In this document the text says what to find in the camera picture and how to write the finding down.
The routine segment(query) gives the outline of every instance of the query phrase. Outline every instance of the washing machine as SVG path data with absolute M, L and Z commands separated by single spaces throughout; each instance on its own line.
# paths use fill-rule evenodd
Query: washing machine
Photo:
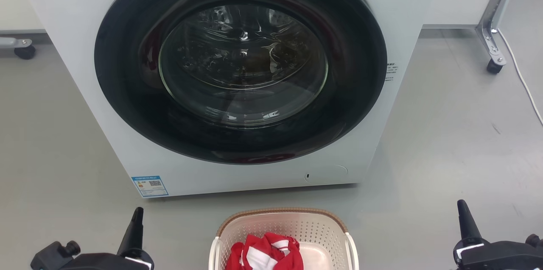
M 151 198 L 363 181 L 430 1 L 31 3 Z

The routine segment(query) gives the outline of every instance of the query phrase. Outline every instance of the black round door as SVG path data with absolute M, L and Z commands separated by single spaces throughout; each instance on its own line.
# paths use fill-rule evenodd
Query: black round door
M 386 46 L 363 0 L 116 0 L 95 68 L 112 107 L 149 140 L 258 164 L 353 129 L 381 92 Z

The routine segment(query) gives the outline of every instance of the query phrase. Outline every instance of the laundry basket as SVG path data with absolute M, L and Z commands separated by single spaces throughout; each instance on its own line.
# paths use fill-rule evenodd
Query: laundry basket
M 209 252 L 209 270 L 224 270 L 234 243 L 248 234 L 272 232 L 300 243 L 304 270 L 358 270 L 358 254 L 345 224 L 331 212 L 277 208 L 239 212 L 217 231 Z

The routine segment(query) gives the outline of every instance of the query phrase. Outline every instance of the gray floor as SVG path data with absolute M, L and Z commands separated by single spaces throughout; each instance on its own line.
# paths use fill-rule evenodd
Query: gray floor
M 502 21 L 543 109 L 543 1 L 511 0 Z M 423 31 L 367 181 L 143 200 L 52 45 L 34 60 L 0 52 L 0 259 L 29 268 L 54 240 L 85 253 L 115 252 L 136 206 L 144 249 L 157 269 L 203 270 L 229 215 L 272 206 L 339 215 L 361 269 L 452 269 L 456 200 L 469 203 L 483 237 L 543 234 L 543 127 L 512 63 L 486 73 L 471 31 Z

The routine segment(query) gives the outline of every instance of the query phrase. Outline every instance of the laundry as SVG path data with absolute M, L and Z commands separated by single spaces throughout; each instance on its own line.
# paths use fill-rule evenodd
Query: laundry
M 249 234 L 245 243 L 232 245 L 226 270 L 304 270 L 300 243 L 274 233 Z

